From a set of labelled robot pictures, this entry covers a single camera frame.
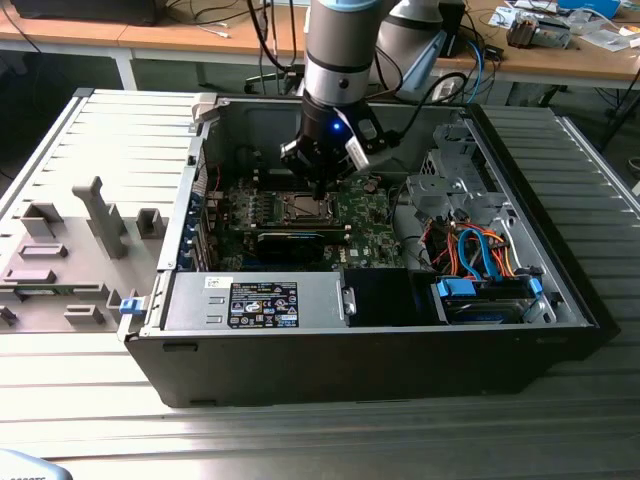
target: capacitor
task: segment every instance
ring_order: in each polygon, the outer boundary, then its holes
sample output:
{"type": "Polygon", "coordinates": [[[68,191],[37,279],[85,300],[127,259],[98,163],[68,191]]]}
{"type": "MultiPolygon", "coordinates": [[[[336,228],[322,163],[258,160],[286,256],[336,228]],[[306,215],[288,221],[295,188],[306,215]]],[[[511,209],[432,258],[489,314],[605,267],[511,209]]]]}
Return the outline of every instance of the capacitor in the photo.
{"type": "Polygon", "coordinates": [[[369,180],[367,183],[364,184],[362,189],[364,190],[365,193],[368,193],[368,194],[376,193],[378,191],[378,182],[375,180],[369,180]]]}

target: warning label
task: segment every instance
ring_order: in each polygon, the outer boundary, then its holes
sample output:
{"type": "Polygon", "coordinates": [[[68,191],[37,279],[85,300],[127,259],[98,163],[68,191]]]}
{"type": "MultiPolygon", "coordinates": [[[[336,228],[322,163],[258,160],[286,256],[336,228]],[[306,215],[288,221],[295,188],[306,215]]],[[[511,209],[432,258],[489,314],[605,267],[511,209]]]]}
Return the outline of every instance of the warning label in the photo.
{"type": "Polygon", "coordinates": [[[231,328],[298,327],[299,315],[296,282],[231,284],[231,328]]]}

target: blue cable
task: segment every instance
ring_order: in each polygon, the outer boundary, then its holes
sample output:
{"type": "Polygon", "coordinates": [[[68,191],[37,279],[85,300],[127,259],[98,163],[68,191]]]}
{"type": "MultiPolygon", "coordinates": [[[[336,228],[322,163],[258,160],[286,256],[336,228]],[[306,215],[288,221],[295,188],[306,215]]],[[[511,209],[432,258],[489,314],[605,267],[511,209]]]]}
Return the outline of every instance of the blue cable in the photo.
{"type": "Polygon", "coordinates": [[[469,265],[469,262],[467,262],[467,259],[464,257],[464,241],[471,234],[474,234],[476,237],[478,237],[478,240],[480,240],[480,248],[482,249],[482,260],[484,261],[484,268],[487,270],[487,274],[490,277],[495,278],[497,281],[501,281],[502,275],[500,275],[500,272],[498,272],[498,268],[491,261],[491,254],[489,253],[489,242],[482,234],[482,232],[476,230],[475,228],[467,228],[460,234],[460,237],[458,238],[458,257],[460,258],[460,264],[464,268],[466,268],[474,277],[476,277],[476,280],[482,280],[482,275],[480,275],[480,273],[478,273],[475,268],[469,265]]]}
{"type": "Polygon", "coordinates": [[[480,54],[480,50],[478,49],[478,47],[476,47],[476,44],[473,43],[471,40],[467,40],[467,43],[471,45],[473,47],[473,50],[476,52],[476,57],[478,58],[478,66],[479,66],[478,78],[476,79],[476,86],[473,89],[473,93],[471,94],[471,97],[469,97],[469,100],[467,100],[467,103],[471,103],[473,99],[476,97],[476,93],[478,93],[478,87],[480,86],[480,82],[482,81],[482,72],[484,71],[484,62],[482,61],[482,55],[480,54]]]}

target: motherboard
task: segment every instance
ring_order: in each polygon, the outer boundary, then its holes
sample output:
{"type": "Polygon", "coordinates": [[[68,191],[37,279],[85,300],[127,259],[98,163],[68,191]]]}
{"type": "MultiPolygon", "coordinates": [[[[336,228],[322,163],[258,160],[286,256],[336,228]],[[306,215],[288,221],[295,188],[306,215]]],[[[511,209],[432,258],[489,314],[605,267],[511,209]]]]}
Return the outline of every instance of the motherboard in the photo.
{"type": "Polygon", "coordinates": [[[387,190],[379,182],[376,177],[355,178],[314,200],[302,189],[275,190],[255,178],[238,180],[216,194],[210,243],[217,269],[402,266],[389,223],[387,190]]]}

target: desk leg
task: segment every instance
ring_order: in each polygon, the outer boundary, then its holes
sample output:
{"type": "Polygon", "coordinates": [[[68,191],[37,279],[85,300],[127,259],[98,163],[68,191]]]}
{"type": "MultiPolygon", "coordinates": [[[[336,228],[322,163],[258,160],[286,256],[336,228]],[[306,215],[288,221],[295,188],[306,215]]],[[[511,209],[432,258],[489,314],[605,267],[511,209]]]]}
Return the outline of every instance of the desk leg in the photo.
{"type": "Polygon", "coordinates": [[[138,85],[136,84],[136,77],[133,74],[133,67],[131,66],[131,61],[133,60],[131,50],[128,48],[117,48],[112,51],[111,56],[118,66],[122,88],[125,90],[137,90],[138,85]]]}

